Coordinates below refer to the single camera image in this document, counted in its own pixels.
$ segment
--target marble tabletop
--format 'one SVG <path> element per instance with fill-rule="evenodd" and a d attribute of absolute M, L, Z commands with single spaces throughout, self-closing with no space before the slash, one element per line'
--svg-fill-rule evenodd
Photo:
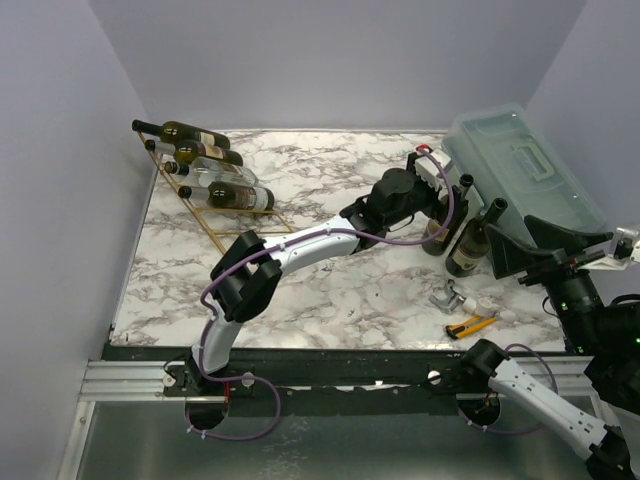
<path fill-rule="evenodd" d="M 416 145 L 439 145 L 439 135 L 316 131 L 228 132 L 245 166 L 276 196 L 276 208 L 296 228 L 321 223 L 369 193 L 382 173 L 404 167 Z M 262 230 L 276 228 L 267 217 Z M 393 237 L 419 237 L 426 219 Z M 215 218 L 219 229 L 257 226 L 253 215 Z M 233 237 L 226 237 L 230 245 Z M 196 219 L 158 176 L 112 332 L 115 345 L 187 346 L 207 318 L 199 295 L 220 253 Z M 443 326 L 469 316 L 432 305 L 448 278 L 444 257 L 419 246 L 379 244 L 349 257 L 319 262 L 285 277 L 267 310 L 247 322 L 237 347 L 349 349 L 467 349 L 479 338 L 500 346 L 523 343 L 539 351 L 564 350 L 556 318 L 544 313 L 541 288 L 513 278 L 495 280 L 484 261 L 457 279 L 463 295 L 490 297 L 507 318 L 452 341 Z"/>

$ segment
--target purple cable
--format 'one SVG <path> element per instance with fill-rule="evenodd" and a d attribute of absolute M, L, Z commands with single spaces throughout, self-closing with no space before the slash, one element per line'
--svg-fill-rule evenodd
<path fill-rule="evenodd" d="M 549 364 L 544 360 L 544 358 L 542 358 L 542 356 L 534 351 L 533 349 L 527 347 L 526 345 L 523 345 L 521 343 L 512 343 L 511 345 L 508 345 L 507 348 L 505 348 L 504 350 L 506 352 L 508 352 L 509 350 L 511 350 L 512 348 L 522 348 L 526 351 L 528 351 L 531 355 L 533 355 L 534 357 L 536 357 L 538 360 L 540 360 L 540 363 L 542 363 L 542 366 L 547 370 L 547 373 L 549 373 L 549 379 L 551 380 L 551 388 L 554 391 L 554 393 L 558 393 L 558 383 L 556 382 L 556 377 L 553 374 L 553 371 L 551 370 L 551 367 L 549 366 Z M 458 408 L 458 413 L 460 414 L 460 416 L 462 418 L 464 418 L 467 421 L 467 424 L 469 424 L 470 426 L 478 429 L 478 430 L 482 430 L 483 432 L 489 432 L 489 433 L 496 433 L 498 435 L 508 435 L 508 436 L 518 436 L 518 435 L 527 435 L 529 433 L 534 433 L 537 432 L 538 430 L 540 430 L 544 425 L 542 423 L 538 423 L 537 425 L 534 425 L 533 427 L 530 428 L 526 428 L 524 430 L 497 430 L 495 428 L 491 428 L 491 427 L 483 427 L 482 425 L 478 425 L 477 423 L 472 422 L 469 417 L 467 417 L 465 415 L 465 413 Z"/>
<path fill-rule="evenodd" d="M 444 180 L 444 184 L 446 185 L 447 188 L 447 193 L 449 195 L 449 209 L 447 210 L 447 216 L 444 220 L 444 222 L 442 223 L 442 225 L 440 226 L 440 228 L 433 233 L 432 235 L 429 235 L 425 238 L 421 238 L 419 240 L 394 240 L 394 239 L 387 239 L 387 238 L 383 238 L 383 237 L 378 237 L 376 235 L 372 235 L 370 233 L 365 233 L 365 232 L 359 232 L 357 230 L 353 230 L 353 229 L 349 229 L 349 228 L 333 228 L 331 229 L 331 232 L 329 233 L 330 235 L 333 234 L 348 234 L 348 235 L 355 235 L 357 237 L 360 238 L 367 238 L 369 240 L 375 240 L 378 241 L 380 243 L 388 243 L 391 245 L 404 245 L 404 246 L 412 246 L 412 245 L 421 245 L 423 243 L 426 242 L 430 242 L 431 240 L 433 240 L 434 238 L 438 237 L 441 233 L 443 233 L 445 231 L 445 229 L 449 226 L 449 223 L 451 222 L 451 219 L 453 218 L 453 212 L 454 212 L 454 202 L 453 202 L 453 186 L 451 185 L 451 182 L 449 181 L 449 177 L 447 176 L 447 173 L 445 172 L 444 168 L 438 163 L 438 161 L 425 149 L 419 148 L 417 149 L 419 153 L 421 153 L 422 155 L 424 155 L 426 158 L 428 158 L 438 169 L 438 172 L 440 173 L 440 175 L 442 176 L 442 179 Z M 285 247 L 290 247 L 292 245 L 295 245 L 297 243 L 300 242 L 304 242 L 305 240 L 309 240 L 311 238 L 315 238 L 315 237 L 319 237 L 321 235 L 327 235 L 327 232 L 325 230 L 320 230 L 320 231 L 316 231 L 316 232 L 311 232 L 308 233 L 307 235 L 303 235 L 301 237 L 298 238 L 294 238 L 292 240 L 289 240 L 287 242 L 284 242 L 284 246 Z M 240 260 L 238 263 L 236 263 L 235 265 L 231 266 L 230 268 L 228 268 L 227 270 L 225 270 L 224 272 L 222 272 L 220 275 L 218 275 L 210 284 L 207 288 L 204 289 L 204 291 L 202 292 L 202 295 L 200 295 L 200 302 L 207 308 L 209 308 L 212 312 L 215 313 L 215 307 L 209 303 L 207 301 L 207 296 L 209 296 L 209 294 L 211 294 L 211 292 L 213 292 L 218 285 L 220 284 L 220 282 L 222 282 L 222 280 L 224 280 L 225 278 L 227 278 L 229 275 L 231 275 L 232 273 L 236 272 L 237 270 L 241 269 L 242 267 L 244 267 L 246 264 L 253 262 L 254 260 L 257 260 L 258 258 L 262 257 L 263 255 L 268 255 L 272 252 L 275 252 L 277 250 L 280 250 L 280 246 L 273 246 L 271 248 L 266 248 L 264 250 L 261 250 L 259 252 L 256 252 L 252 255 L 249 255 L 248 257 L 243 258 L 242 260 Z M 209 331 L 211 330 L 211 328 L 213 327 L 214 322 L 216 321 L 216 318 L 213 318 L 211 320 L 209 320 L 207 322 L 207 325 L 204 327 L 204 329 L 202 330 L 202 334 L 200 335 L 200 343 L 198 345 L 198 369 L 200 370 L 200 374 L 203 376 L 203 378 L 211 381 L 211 382 L 218 382 L 218 383 L 226 383 L 226 382 L 235 382 L 235 381 L 239 381 L 242 380 L 243 377 L 242 376 L 236 376 L 236 377 L 212 377 L 211 375 L 209 375 L 204 368 L 204 343 L 206 341 L 207 335 L 209 334 Z M 279 419 L 280 419 L 280 412 L 282 410 L 282 402 L 280 399 L 280 394 L 278 393 L 277 388 L 275 387 L 275 385 L 273 385 L 273 383 L 271 383 L 269 380 L 267 380 L 266 378 L 263 377 L 252 377 L 253 380 L 260 382 L 260 383 L 264 383 L 266 386 L 269 387 L 269 389 L 271 389 L 271 391 L 273 392 L 275 399 L 276 399 L 276 412 L 273 416 L 273 418 L 271 419 L 271 421 L 267 424 L 266 427 L 264 427 L 262 430 L 260 430 L 259 432 L 256 432 L 254 434 L 251 435 L 242 435 L 242 436 L 231 436 L 231 435 L 224 435 L 221 433 L 214 433 L 214 432 L 210 432 L 207 430 L 199 430 L 197 428 L 195 428 L 192 423 L 191 423 L 191 419 L 189 416 L 189 411 L 187 411 L 185 413 L 185 418 L 187 420 L 187 423 L 189 424 L 189 429 L 187 430 L 188 432 L 190 431 L 194 431 L 196 433 L 199 433 L 200 435 L 203 436 L 203 438 L 206 437 L 210 437 L 210 438 L 217 438 L 220 440 L 231 440 L 231 441 L 245 441 L 245 440 L 255 440 L 257 438 L 260 438 L 264 435 L 266 435 L 267 433 L 269 433 L 271 430 L 273 430 L 273 428 L 277 425 Z"/>

